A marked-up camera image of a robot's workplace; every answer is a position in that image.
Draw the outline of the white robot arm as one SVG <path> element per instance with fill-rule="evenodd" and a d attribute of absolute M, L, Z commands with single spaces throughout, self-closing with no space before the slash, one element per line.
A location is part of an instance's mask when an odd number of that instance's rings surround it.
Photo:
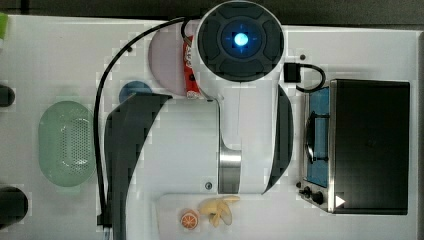
<path fill-rule="evenodd" d="M 284 31 L 263 6 L 228 1 L 200 20 L 190 63 L 198 100 L 138 93 L 104 134 L 114 240 L 159 240 L 168 194 L 264 194 L 287 169 L 290 100 L 280 85 Z"/>

